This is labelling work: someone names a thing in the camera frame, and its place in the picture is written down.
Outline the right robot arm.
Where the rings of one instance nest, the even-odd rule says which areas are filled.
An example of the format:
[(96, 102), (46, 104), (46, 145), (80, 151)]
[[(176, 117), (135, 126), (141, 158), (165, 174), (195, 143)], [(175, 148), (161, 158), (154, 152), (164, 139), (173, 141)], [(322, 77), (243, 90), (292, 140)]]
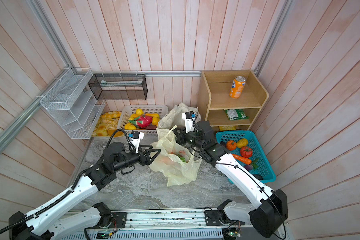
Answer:
[(179, 145), (189, 144), (201, 159), (227, 176), (248, 198), (249, 204), (227, 200), (218, 208), (228, 221), (251, 224), (264, 238), (270, 238), (288, 218), (287, 195), (272, 190), (248, 172), (230, 151), (218, 143), (208, 121), (186, 122), (184, 128), (175, 127), (173, 133)]

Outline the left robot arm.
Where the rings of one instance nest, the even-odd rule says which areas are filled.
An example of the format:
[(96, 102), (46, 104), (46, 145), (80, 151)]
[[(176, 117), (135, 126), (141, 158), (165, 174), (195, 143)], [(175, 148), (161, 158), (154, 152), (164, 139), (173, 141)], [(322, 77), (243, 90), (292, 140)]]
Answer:
[(106, 145), (99, 160), (81, 171), (74, 183), (42, 206), (26, 214), (17, 212), (9, 219), (9, 225), (0, 230), (8, 232), (11, 240), (51, 240), (66, 230), (59, 219), (87, 197), (97, 193), (117, 177), (117, 172), (135, 164), (150, 165), (161, 153), (160, 149), (143, 145), (125, 151), (123, 143)]

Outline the yellow plastic bag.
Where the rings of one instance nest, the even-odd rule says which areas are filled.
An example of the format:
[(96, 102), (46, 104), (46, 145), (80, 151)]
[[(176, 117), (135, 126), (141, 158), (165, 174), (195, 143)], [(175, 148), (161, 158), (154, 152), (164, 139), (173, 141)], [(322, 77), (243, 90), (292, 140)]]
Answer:
[(161, 153), (155, 158), (150, 169), (167, 177), (167, 186), (186, 185), (197, 179), (202, 160), (176, 142), (172, 129), (157, 129), (158, 141), (152, 143)]

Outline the canvas tote bag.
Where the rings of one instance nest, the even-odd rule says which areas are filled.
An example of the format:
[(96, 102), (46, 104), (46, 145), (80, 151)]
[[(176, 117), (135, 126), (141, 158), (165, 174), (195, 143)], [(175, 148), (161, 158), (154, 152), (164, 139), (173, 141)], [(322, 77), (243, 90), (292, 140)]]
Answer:
[(189, 107), (184, 103), (180, 103), (173, 107), (158, 123), (157, 134), (158, 139), (163, 138), (174, 126), (185, 127), (185, 121), (182, 119), (182, 113), (199, 112), (198, 108)]

